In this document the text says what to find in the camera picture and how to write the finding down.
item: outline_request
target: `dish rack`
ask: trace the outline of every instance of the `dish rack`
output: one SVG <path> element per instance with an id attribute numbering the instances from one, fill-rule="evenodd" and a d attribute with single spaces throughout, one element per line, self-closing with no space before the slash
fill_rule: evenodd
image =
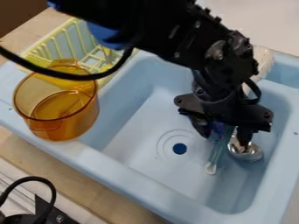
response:
<path id="1" fill-rule="evenodd" d="M 63 25 L 43 37 L 24 51 L 21 56 L 30 62 L 48 67 L 53 60 L 76 59 L 80 66 L 91 74 L 105 72 L 121 58 L 123 51 L 108 49 L 100 45 L 87 28 L 87 22 L 72 17 Z M 31 71 L 20 67 L 22 71 Z M 113 75 L 99 80 L 106 84 Z"/>

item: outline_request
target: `wooden countertop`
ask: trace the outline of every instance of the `wooden countertop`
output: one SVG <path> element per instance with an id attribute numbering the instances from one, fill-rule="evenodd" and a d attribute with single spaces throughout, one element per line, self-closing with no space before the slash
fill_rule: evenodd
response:
<path id="1" fill-rule="evenodd" d="M 47 9 L 0 39 L 1 46 L 20 52 L 57 26 L 67 15 Z M 6 59 L 0 56 L 0 65 Z M 117 194 L 0 127 L 0 157 L 32 175 L 50 179 L 59 192 L 108 223 L 168 223 L 135 202 Z"/>

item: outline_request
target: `wall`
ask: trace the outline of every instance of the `wall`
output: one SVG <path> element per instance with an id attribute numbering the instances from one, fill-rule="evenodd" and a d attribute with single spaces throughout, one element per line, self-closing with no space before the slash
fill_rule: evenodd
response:
<path id="1" fill-rule="evenodd" d="M 46 8 L 46 0 L 1 0 L 0 38 Z"/>

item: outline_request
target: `blue drain hole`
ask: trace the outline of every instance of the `blue drain hole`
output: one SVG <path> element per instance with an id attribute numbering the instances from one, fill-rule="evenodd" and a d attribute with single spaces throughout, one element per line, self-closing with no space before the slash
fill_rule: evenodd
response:
<path id="1" fill-rule="evenodd" d="M 187 152 L 187 146 L 184 143 L 176 143 L 172 147 L 173 152 L 178 155 L 183 155 Z"/>

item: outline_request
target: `light blue sink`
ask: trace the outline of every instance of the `light blue sink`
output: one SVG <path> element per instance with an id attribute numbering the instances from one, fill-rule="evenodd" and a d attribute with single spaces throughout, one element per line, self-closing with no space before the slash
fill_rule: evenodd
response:
<path id="1" fill-rule="evenodd" d="M 0 77 L 8 71 L 22 76 L 6 65 Z M 174 223 L 280 223 L 299 174 L 299 61 L 275 55 L 268 79 L 259 82 L 261 104 L 275 112 L 272 132 L 254 136 L 264 160 L 248 164 L 225 154 L 215 176 L 205 173 L 212 145 L 173 104 L 191 92 L 191 82 L 188 69 L 140 52 L 101 90 L 100 116 L 77 141 L 35 137 L 10 110 L 9 90 L 0 96 L 0 123 Z M 185 154 L 174 152 L 179 143 Z"/>

